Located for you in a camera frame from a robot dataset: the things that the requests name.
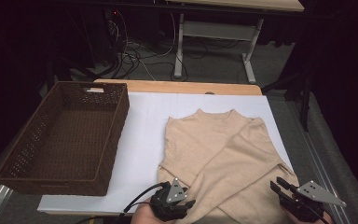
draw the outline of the gray floor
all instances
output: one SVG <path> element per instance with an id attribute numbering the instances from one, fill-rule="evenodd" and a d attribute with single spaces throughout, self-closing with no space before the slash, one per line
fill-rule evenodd
<path id="1" fill-rule="evenodd" d="M 150 50 L 161 53 L 169 49 L 168 41 L 166 41 L 167 45 L 161 45 L 158 48 L 148 46 L 147 43 L 140 43 L 137 40 L 131 41 L 137 42 L 137 44 L 130 44 L 133 48 L 138 48 L 139 44 L 150 48 L 140 47 L 138 49 L 143 57 L 152 54 Z M 246 50 L 246 43 L 240 42 L 233 48 L 219 48 L 218 46 L 233 46 L 235 43 L 222 40 L 201 40 L 200 42 L 199 40 L 187 39 L 185 44 L 184 64 L 188 73 L 188 82 L 247 83 L 241 61 L 241 53 Z M 272 44 L 256 46 L 251 60 L 256 85 L 263 87 L 278 78 L 292 48 L 293 46 L 275 48 Z M 127 78 L 171 80 L 172 66 L 169 63 L 174 63 L 174 59 L 174 50 L 163 57 L 142 59 L 145 66 L 139 64 L 138 69 L 130 73 Z M 88 80 L 76 71 L 74 71 L 74 79 Z M 358 223 L 358 183 L 339 153 L 339 148 L 337 148 L 337 144 L 324 122 L 316 100 L 311 96 L 310 131 L 305 133 L 298 124 L 298 103 L 286 102 L 283 94 L 284 91 L 270 91 L 267 93 L 267 97 L 300 183 L 315 180 L 327 189 L 334 190 L 348 204 L 348 207 L 344 210 L 327 206 L 327 209 L 333 213 L 336 222 Z M 6 153 L 7 151 L 2 155 L 0 164 Z M 82 218 L 50 216 L 39 213 L 36 211 L 39 201 L 40 196 L 20 195 L 13 192 L 0 214 L 0 223 L 70 224 L 76 223 Z"/>

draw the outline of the basket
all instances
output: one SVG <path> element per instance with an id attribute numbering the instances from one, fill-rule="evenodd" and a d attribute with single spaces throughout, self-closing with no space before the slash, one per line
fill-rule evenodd
<path id="1" fill-rule="evenodd" d="M 23 194 L 106 195 L 129 107 L 126 84 L 58 82 L 2 165 L 0 184 Z"/>

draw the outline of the beige sweater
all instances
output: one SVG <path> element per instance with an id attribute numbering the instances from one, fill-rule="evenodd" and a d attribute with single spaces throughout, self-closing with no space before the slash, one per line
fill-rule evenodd
<path id="1" fill-rule="evenodd" d="M 199 110 L 183 119 L 170 118 L 165 137 L 158 180 L 179 178 L 189 187 L 186 200 L 196 200 L 175 223 L 288 222 L 269 181 L 280 176 L 298 185 L 297 178 L 276 152 L 262 119 L 235 110 Z"/>

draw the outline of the wooden desk top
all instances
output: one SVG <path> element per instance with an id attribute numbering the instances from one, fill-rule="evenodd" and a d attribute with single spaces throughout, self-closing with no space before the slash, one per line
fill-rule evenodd
<path id="1" fill-rule="evenodd" d="M 142 81 L 122 79 L 97 79 L 95 82 L 127 83 L 129 91 L 165 93 L 214 93 L 218 95 L 262 95 L 255 85 L 200 82 Z"/>
<path id="2" fill-rule="evenodd" d="M 304 11 L 298 0 L 169 0 L 177 3 L 215 5 L 221 7 L 248 7 L 265 10 Z"/>

